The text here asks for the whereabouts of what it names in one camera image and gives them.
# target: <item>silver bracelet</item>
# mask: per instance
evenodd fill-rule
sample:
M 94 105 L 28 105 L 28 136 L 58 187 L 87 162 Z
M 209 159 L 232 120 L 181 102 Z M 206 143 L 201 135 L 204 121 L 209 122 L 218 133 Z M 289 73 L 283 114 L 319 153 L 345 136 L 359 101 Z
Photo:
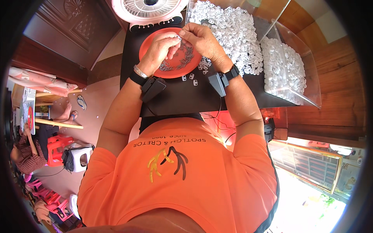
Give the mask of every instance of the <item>silver bracelet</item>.
M 141 77 L 143 77 L 143 78 L 148 78 L 148 76 L 146 75 L 146 74 L 144 74 L 138 67 L 137 67 L 137 65 L 134 65 L 134 71 L 138 74 L 138 75 L 140 75 Z

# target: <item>desk fan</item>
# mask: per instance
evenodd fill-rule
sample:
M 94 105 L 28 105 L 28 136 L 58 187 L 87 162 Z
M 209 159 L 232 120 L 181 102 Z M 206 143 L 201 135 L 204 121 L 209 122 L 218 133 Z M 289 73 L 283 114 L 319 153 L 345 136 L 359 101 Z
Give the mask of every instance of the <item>desk fan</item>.
M 175 24 L 183 20 L 181 11 L 189 0 L 112 0 L 114 12 L 130 23 L 130 31 L 154 24 Z

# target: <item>blue flip-flop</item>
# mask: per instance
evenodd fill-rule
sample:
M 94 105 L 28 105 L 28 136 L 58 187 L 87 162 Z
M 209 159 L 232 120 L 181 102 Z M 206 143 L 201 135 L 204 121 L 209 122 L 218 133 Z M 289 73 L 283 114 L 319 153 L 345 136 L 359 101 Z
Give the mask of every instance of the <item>blue flip-flop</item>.
M 78 98 L 76 101 L 78 102 L 79 106 L 82 107 L 83 110 L 87 109 L 87 104 L 85 103 L 83 96 L 78 95 Z
M 75 120 L 75 115 L 71 114 L 70 116 L 72 116 L 72 120 L 74 121 Z

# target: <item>bare foot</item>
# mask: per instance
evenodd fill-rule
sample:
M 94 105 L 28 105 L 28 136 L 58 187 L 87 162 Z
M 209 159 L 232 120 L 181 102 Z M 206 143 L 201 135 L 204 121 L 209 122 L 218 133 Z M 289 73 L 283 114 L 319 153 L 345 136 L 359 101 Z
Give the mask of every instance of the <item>bare foot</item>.
M 58 121 L 64 121 L 64 120 L 69 119 L 69 117 L 70 117 L 70 111 L 71 111 L 71 103 L 68 102 L 68 105 L 67 105 L 65 111 L 63 112 L 63 114 L 61 116 L 57 117 L 57 118 L 54 118 L 53 120 L 54 121 L 57 121 L 57 120 Z
M 78 117 L 78 112 L 77 112 L 77 111 L 73 111 L 73 112 L 71 113 L 71 115 L 74 115 L 74 116 L 75 116 L 75 119 L 76 119 L 76 118 Z M 67 121 L 64 121 L 64 122 L 62 122 L 62 123 L 72 124 L 73 120 L 74 120 L 74 117 L 73 117 L 73 116 L 70 116 L 69 119 L 68 119 Z

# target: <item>black watch strap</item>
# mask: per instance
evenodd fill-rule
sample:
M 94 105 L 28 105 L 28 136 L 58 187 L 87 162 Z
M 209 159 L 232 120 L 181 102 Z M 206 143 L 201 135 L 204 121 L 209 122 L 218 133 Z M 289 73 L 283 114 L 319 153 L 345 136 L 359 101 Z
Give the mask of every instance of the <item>black watch strap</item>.
M 138 75 L 134 70 L 130 74 L 129 78 L 140 86 L 143 86 L 148 80 L 147 78 L 143 78 L 140 75 Z
M 227 80 L 231 80 L 239 75 L 239 69 L 236 65 L 233 65 L 232 69 L 225 73 L 225 76 L 227 77 Z

